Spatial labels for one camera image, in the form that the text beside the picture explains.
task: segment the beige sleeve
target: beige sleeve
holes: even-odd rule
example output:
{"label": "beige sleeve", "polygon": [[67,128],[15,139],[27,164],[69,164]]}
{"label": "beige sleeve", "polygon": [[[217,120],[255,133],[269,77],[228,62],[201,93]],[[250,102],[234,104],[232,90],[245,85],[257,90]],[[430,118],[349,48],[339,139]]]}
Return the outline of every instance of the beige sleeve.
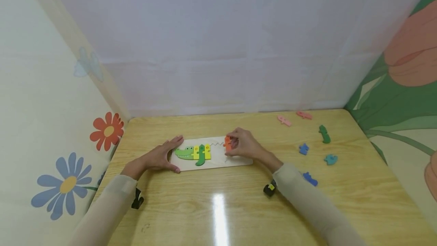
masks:
{"label": "beige sleeve", "polygon": [[278,190],[320,232],[329,246],[365,246],[347,218],[298,169],[285,163],[273,174]]}
{"label": "beige sleeve", "polygon": [[106,246],[135,199],[137,181],[118,175],[76,227],[69,246]]}

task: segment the yellow puzzle piece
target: yellow puzzle piece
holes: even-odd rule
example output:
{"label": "yellow puzzle piece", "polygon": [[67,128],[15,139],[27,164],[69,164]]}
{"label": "yellow puzzle piece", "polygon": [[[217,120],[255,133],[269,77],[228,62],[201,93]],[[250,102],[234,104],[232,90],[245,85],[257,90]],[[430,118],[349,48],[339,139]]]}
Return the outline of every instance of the yellow puzzle piece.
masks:
{"label": "yellow puzzle piece", "polygon": [[193,156],[194,156],[193,159],[195,159],[195,160],[199,159],[199,146],[198,145],[194,146]]}
{"label": "yellow puzzle piece", "polygon": [[205,160],[211,159],[211,146],[205,145]]}

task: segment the white backdrop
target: white backdrop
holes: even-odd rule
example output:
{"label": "white backdrop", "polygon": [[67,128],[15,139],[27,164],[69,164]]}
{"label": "white backdrop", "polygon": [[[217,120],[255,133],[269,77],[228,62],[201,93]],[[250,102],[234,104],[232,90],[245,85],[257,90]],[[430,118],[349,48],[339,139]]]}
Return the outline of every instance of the white backdrop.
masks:
{"label": "white backdrop", "polygon": [[61,0],[133,116],[339,108],[418,0]]}

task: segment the teal puzzle piece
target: teal puzzle piece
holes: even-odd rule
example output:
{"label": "teal puzzle piece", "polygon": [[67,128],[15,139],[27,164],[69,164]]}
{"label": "teal puzzle piece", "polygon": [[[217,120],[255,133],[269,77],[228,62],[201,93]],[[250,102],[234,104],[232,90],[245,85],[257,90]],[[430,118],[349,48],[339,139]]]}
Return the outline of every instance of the teal puzzle piece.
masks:
{"label": "teal puzzle piece", "polygon": [[338,160],[337,156],[334,156],[333,154],[329,154],[325,157],[324,161],[327,162],[327,165],[331,166],[334,163],[336,163]]}

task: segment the wall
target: wall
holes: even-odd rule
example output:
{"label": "wall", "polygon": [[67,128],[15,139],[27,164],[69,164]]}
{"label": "wall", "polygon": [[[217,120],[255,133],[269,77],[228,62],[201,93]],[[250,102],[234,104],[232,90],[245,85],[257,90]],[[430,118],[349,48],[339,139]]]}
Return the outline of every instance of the wall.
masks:
{"label": "wall", "polygon": [[437,231],[437,0],[420,0],[346,105]]}
{"label": "wall", "polygon": [[0,241],[64,245],[127,119],[102,95],[111,78],[86,42],[73,51],[38,0],[0,5]]}
{"label": "wall", "polygon": [[134,116],[343,107],[417,1],[62,0]]}

